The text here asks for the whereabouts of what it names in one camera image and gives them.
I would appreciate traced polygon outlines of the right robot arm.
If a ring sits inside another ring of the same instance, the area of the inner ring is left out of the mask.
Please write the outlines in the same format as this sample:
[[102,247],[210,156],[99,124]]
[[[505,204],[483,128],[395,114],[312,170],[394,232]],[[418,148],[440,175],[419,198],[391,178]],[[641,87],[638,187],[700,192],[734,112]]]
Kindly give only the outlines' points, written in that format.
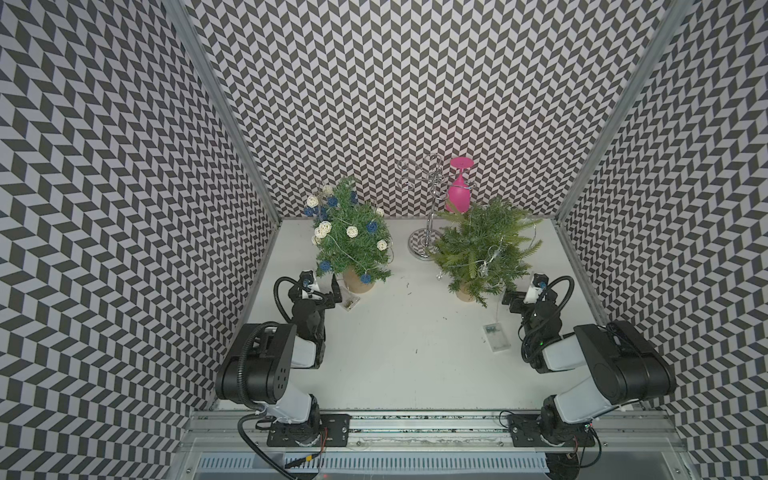
[[627,321],[583,324],[563,334],[564,307],[575,280],[535,274],[527,291],[504,293],[502,303],[521,316],[522,361],[539,374],[588,368],[589,376],[547,397],[538,414],[503,414],[516,447],[570,447],[598,443],[593,422],[621,406],[674,392],[675,373],[655,347]]

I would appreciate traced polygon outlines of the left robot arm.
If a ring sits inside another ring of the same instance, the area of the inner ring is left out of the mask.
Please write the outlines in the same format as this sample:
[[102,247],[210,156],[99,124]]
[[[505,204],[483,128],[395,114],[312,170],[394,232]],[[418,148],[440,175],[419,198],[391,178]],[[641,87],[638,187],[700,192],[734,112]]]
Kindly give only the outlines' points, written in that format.
[[291,383],[294,370],[317,369],[326,348],[325,312],[342,301],[338,281],[320,290],[314,273],[280,277],[273,296],[283,321],[247,323],[215,379],[216,397],[267,420],[270,447],[345,447],[351,417],[324,414],[317,398]]

